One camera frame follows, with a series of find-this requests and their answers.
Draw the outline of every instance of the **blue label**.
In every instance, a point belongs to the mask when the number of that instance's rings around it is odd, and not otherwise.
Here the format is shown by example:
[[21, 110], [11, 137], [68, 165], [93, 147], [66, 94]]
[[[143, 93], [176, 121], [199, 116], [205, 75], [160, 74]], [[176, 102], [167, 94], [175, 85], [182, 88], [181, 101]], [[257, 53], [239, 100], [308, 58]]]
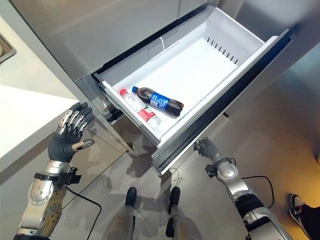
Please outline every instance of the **blue label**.
[[166, 110], [169, 100], [169, 98], [154, 92], [151, 95], [150, 104], [158, 109]]

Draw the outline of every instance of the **red bottle cap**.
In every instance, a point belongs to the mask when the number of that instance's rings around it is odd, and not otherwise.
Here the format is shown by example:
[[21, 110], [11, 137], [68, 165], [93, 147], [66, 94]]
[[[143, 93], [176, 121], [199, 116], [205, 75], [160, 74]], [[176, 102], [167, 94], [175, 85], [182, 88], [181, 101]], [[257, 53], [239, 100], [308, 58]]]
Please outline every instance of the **red bottle cap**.
[[120, 95], [123, 97], [125, 94], [127, 94], [127, 90], [125, 90], [124, 88], [120, 90]]

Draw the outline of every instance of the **bottle label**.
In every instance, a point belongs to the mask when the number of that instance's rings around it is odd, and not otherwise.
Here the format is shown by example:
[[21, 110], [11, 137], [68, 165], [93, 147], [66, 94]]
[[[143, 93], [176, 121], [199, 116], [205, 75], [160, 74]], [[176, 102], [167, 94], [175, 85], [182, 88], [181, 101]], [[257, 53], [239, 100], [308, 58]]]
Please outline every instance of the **bottle label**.
[[145, 120], [146, 122], [152, 118], [154, 115], [156, 115], [150, 108], [148, 108], [147, 106], [143, 109], [141, 109], [138, 112], [139, 116], [143, 118], [143, 120]]
[[166, 110], [169, 100], [169, 98], [154, 92], [151, 95], [150, 104], [158, 109]]

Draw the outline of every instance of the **kitchen counter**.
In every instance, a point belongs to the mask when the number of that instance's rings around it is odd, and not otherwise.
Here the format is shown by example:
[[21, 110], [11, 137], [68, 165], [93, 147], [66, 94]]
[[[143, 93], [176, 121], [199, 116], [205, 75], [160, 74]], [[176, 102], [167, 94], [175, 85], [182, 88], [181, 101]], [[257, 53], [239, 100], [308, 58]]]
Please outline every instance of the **kitchen counter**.
[[16, 54], [0, 64], [0, 172], [49, 136], [78, 100], [0, 17]]

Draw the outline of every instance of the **blue bottle cap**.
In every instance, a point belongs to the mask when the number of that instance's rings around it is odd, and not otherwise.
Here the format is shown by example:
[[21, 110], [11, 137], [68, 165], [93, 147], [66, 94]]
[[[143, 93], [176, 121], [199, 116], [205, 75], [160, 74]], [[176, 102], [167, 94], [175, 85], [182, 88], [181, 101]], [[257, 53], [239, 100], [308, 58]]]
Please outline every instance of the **blue bottle cap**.
[[137, 90], [137, 87], [136, 87], [136, 86], [133, 86], [133, 87], [132, 87], [132, 92], [135, 93], [136, 90]]

